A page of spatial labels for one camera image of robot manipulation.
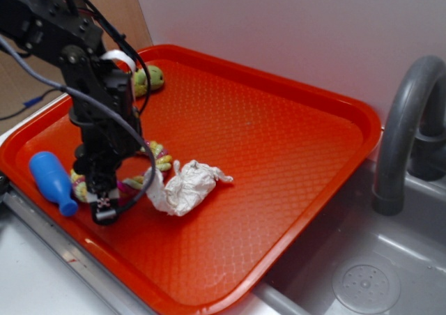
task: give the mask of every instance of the toy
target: toy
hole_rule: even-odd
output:
[[[147,66],[148,73],[151,76],[151,91],[156,91],[164,85],[164,75],[157,66]],[[138,98],[147,93],[147,77],[144,70],[138,69],[133,74],[134,95]]]
[[[77,212],[77,203],[70,196],[70,177],[53,153],[36,153],[29,161],[29,168],[40,193],[47,200],[57,203],[63,216],[72,216]]]
[[[170,156],[168,150],[162,144],[156,141],[148,142],[148,147],[155,158],[156,168],[160,170],[162,177],[166,178],[168,170],[172,168],[172,156]],[[144,148],[141,148],[140,153],[144,155]],[[71,170],[70,178],[75,197],[80,202],[87,202],[85,176],[76,174],[74,170]],[[143,181],[144,177],[142,175],[118,181],[117,186],[120,192],[120,203],[134,196],[142,188]]]

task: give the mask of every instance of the red tray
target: red tray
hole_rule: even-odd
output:
[[[67,218],[46,201],[28,163],[55,153],[67,171],[80,144],[66,98],[13,133],[0,169],[113,275],[161,314],[213,314],[241,299],[368,156],[380,137],[370,107],[342,95],[180,47],[143,49],[165,87],[142,116],[144,136],[182,164],[216,166],[218,183],[184,217],[147,198],[111,226],[81,206]],[[134,157],[119,178],[148,167]]]

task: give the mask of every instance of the sink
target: sink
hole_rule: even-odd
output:
[[[407,175],[403,211],[384,216],[373,181],[366,161],[254,292],[282,314],[444,314],[446,190]]]

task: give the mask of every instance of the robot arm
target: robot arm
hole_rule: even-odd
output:
[[[66,85],[119,114],[141,134],[132,105],[130,75],[105,53],[102,29],[79,16],[72,0],[0,0],[0,33],[25,52],[61,69]],[[86,177],[92,218],[111,224],[118,218],[116,170],[139,149],[131,135],[96,107],[73,98],[70,120],[81,130],[74,169]]]

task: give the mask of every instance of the white tissue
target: white tissue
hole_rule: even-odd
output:
[[[183,216],[197,207],[217,185],[217,180],[225,183],[233,181],[232,177],[225,176],[217,167],[196,160],[185,164],[181,172],[180,162],[176,160],[174,171],[175,176],[164,187],[162,174],[156,169],[155,179],[146,192],[153,206],[169,215]],[[146,172],[144,181],[148,180],[150,174],[151,168]]]

